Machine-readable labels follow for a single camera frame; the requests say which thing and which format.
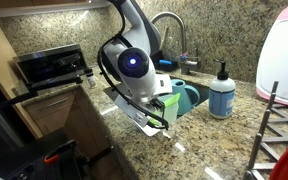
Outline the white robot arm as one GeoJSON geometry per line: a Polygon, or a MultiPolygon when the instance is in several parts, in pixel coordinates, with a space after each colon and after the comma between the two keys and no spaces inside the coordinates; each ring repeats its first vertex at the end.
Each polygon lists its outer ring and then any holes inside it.
{"type": "Polygon", "coordinates": [[[106,41],[97,62],[118,93],[116,105],[140,127],[167,129],[165,104],[158,96],[172,92],[171,78],[157,74],[151,57],[159,51],[160,34],[135,0],[108,0],[118,10],[121,30],[106,41]]]}

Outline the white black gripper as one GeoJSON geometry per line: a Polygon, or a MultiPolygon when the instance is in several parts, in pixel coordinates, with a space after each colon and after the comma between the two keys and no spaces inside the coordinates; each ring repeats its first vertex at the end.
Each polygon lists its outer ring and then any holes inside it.
{"type": "Polygon", "coordinates": [[[158,97],[172,92],[171,78],[167,74],[149,74],[141,78],[125,77],[122,84],[126,92],[117,87],[115,104],[140,128],[167,129],[169,123],[154,114],[164,110],[165,104],[158,97]]]}

